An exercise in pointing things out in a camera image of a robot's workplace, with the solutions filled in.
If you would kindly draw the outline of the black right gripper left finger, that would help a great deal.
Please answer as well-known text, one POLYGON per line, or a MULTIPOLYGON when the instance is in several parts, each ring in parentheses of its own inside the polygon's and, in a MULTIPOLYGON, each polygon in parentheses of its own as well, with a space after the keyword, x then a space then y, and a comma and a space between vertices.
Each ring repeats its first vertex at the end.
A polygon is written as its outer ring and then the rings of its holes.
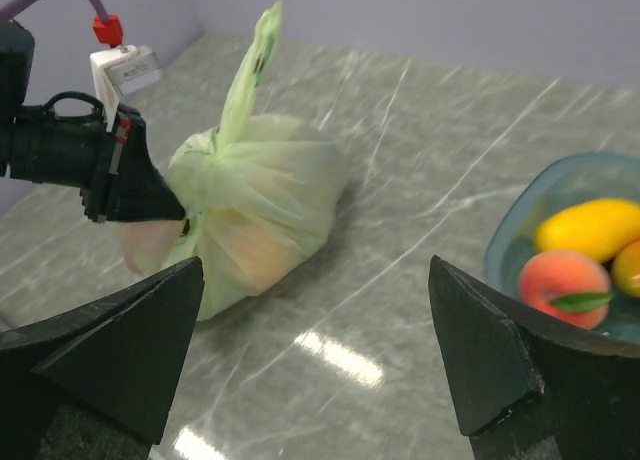
POLYGON ((203 287, 193 257, 43 321, 3 322, 2 458, 147 458, 164 434, 203 287))

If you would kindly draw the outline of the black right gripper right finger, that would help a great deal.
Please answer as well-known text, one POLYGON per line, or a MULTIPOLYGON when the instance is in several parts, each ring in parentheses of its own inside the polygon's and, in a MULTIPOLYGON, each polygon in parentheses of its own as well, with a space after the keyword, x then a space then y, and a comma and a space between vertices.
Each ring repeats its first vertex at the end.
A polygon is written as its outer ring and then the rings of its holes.
POLYGON ((475 458, 638 458, 638 345, 563 323, 438 256, 429 298, 475 458))

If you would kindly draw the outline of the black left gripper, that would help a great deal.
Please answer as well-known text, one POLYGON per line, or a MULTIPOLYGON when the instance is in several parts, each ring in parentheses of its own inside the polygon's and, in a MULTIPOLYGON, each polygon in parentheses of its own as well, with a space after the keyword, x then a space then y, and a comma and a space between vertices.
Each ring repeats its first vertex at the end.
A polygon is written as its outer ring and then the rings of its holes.
POLYGON ((185 209, 151 161, 146 122, 122 105, 113 128, 103 104, 66 91, 43 105, 2 102, 1 173, 12 179, 77 188, 84 215, 95 223, 169 222, 172 237, 186 236, 185 209))

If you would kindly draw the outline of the green printed plastic bag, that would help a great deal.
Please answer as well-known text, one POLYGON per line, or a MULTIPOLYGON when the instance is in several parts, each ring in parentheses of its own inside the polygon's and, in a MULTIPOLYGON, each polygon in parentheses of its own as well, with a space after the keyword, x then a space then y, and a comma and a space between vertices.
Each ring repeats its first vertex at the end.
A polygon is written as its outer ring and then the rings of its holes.
POLYGON ((155 272, 141 277, 200 258, 205 285, 198 317, 203 321, 251 297, 232 278, 225 249, 232 232, 251 225, 281 235, 298 251, 294 270, 326 244, 346 187, 341 151, 318 129, 291 116, 253 111, 281 23, 280 4, 262 14, 220 123, 191 135, 172 156, 165 176, 191 229, 155 272))

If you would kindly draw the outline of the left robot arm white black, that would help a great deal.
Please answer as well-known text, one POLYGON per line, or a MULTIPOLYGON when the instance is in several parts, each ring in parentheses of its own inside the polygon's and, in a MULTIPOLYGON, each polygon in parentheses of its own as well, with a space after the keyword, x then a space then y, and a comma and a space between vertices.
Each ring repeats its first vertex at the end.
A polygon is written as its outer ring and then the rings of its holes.
POLYGON ((1 24, 1 173, 79 190, 95 223, 183 220, 185 210, 153 165, 146 123, 127 105, 106 122, 103 102, 65 91, 43 105, 24 103, 35 50, 18 22, 1 24))

